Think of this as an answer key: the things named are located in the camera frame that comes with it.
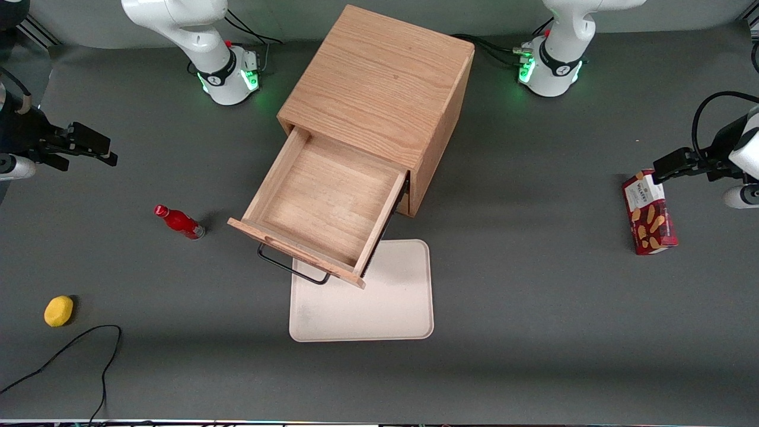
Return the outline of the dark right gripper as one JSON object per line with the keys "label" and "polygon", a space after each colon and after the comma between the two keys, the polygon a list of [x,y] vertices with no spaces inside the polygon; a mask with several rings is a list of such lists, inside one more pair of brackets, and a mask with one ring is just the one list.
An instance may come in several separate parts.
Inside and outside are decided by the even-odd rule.
{"label": "dark right gripper", "polygon": [[70,154],[70,145],[87,149],[101,162],[115,167],[116,153],[111,152],[110,138],[90,129],[79,122],[73,122],[68,129],[49,123],[44,113],[32,109],[26,114],[17,114],[14,109],[2,111],[1,153],[27,158],[36,164],[44,164],[66,172],[69,160],[63,154]]}

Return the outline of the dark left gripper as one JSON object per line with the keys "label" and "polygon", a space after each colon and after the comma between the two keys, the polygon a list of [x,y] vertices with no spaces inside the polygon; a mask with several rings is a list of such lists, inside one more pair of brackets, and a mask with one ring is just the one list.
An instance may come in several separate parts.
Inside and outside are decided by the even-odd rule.
{"label": "dark left gripper", "polygon": [[[699,143],[697,143],[699,120],[694,119],[691,138],[694,150],[699,152],[697,174],[706,173],[709,181],[716,181],[721,178],[740,179],[743,182],[751,181],[747,173],[742,172],[737,165],[729,160],[729,154],[736,148],[747,121],[748,118],[745,114],[735,119],[716,132],[710,146],[700,148]],[[691,148],[676,149],[654,161],[653,168],[652,181],[656,186],[664,184],[670,177],[686,175],[694,168],[693,151]]]}

